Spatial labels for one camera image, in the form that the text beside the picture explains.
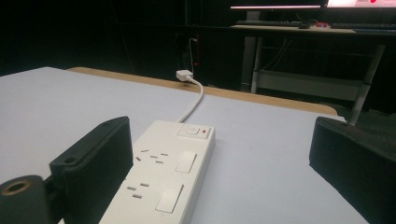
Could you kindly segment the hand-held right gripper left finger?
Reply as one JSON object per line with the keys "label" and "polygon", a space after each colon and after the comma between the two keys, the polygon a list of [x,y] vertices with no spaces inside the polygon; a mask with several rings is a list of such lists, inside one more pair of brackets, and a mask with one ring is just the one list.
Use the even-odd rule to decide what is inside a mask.
{"label": "hand-held right gripper left finger", "polygon": [[98,224],[133,165],[129,119],[96,126],[49,164],[54,219]]}

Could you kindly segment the black keyboard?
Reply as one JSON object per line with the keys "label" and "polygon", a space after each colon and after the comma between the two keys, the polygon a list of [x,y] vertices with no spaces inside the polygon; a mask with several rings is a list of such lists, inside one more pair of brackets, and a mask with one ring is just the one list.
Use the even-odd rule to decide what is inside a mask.
{"label": "black keyboard", "polygon": [[333,29],[396,30],[396,24],[384,23],[330,23]]}
{"label": "black keyboard", "polygon": [[299,21],[237,21],[236,25],[298,27]]}

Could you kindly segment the white power strip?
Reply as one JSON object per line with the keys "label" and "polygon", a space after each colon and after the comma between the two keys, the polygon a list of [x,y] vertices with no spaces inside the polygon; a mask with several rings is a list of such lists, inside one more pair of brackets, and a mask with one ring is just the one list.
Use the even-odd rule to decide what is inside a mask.
{"label": "white power strip", "polygon": [[215,144],[212,127],[153,122],[99,224],[190,224]]}

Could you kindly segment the white power plug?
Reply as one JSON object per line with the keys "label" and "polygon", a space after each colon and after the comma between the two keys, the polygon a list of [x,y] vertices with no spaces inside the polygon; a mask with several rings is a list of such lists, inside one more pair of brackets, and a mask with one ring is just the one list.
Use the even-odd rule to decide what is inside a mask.
{"label": "white power plug", "polygon": [[182,82],[189,81],[193,79],[193,73],[189,70],[178,70],[177,78]]}

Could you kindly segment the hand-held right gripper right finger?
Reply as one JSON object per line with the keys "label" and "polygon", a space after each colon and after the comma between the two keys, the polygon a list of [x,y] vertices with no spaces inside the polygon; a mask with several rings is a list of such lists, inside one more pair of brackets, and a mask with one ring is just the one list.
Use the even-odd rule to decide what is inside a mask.
{"label": "hand-held right gripper right finger", "polygon": [[370,224],[396,224],[396,144],[319,117],[309,165]]}

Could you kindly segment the metal frame desk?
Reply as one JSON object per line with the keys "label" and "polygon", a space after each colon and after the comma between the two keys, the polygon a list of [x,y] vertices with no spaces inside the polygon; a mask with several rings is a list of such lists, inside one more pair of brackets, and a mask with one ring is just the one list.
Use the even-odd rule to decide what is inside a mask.
{"label": "metal frame desk", "polygon": [[[378,66],[386,47],[396,40],[395,33],[355,32],[353,30],[279,26],[234,25],[231,30],[245,37],[241,89],[254,93],[257,89],[289,91],[354,103],[348,123],[357,123],[366,97],[371,89]],[[360,80],[345,80],[334,77],[314,77],[286,72],[265,71],[261,68],[262,47],[266,38],[351,41],[355,44],[372,46],[370,62]]]}

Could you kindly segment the computer monitor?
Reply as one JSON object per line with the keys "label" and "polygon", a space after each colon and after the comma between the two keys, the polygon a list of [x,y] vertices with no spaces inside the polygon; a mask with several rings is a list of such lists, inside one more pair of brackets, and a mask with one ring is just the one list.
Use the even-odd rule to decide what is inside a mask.
{"label": "computer monitor", "polygon": [[307,9],[326,7],[329,0],[230,0],[231,9]]}

